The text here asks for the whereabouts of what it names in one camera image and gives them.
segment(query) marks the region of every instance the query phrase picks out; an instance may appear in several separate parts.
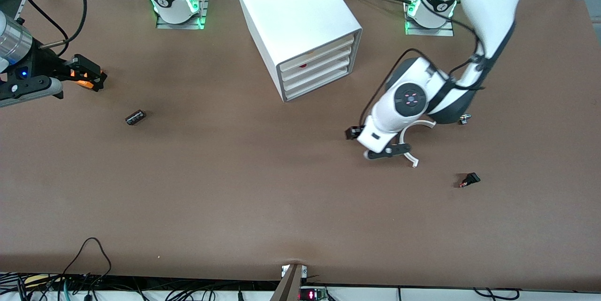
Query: small black object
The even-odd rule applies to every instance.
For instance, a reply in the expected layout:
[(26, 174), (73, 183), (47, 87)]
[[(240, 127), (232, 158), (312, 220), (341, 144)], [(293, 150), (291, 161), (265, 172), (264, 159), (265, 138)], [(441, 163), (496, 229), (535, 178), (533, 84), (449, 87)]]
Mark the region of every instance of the small black object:
[(459, 117), (459, 121), (457, 122), (459, 125), (468, 125), (468, 120), (472, 117), (472, 115), (462, 115)]
[(364, 126), (351, 126), (349, 127), (344, 134), (346, 134), (346, 140), (354, 140), (359, 138), (361, 132), (363, 132)]
[(471, 184), (475, 184), (475, 183), (479, 183), (480, 182), (480, 177), (478, 177), (478, 175), (474, 172), (468, 174), (467, 177), (465, 177), (465, 179), (461, 182), (461, 184), (459, 184), (459, 187), (464, 188), (468, 185)]
[(405, 154), (407, 152), (411, 152), (410, 144), (403, 143), (403, 144), (397, 144), (397, 145), (388, 145), (380, 153), (375, 153), (373, 151), (367, 151), (367, 158), (369, 160), (374, 160), (374, 159), (379, 159), (379, 158), (392, 158), (394, 156)]
[(125, 123), (127, 123), (127, 125), (135, 125), (144, 118), (146, 118), (146, 112), (142, 110), (137, 110), (134, 113), (132, 113), (129, 117), (125, 118)]

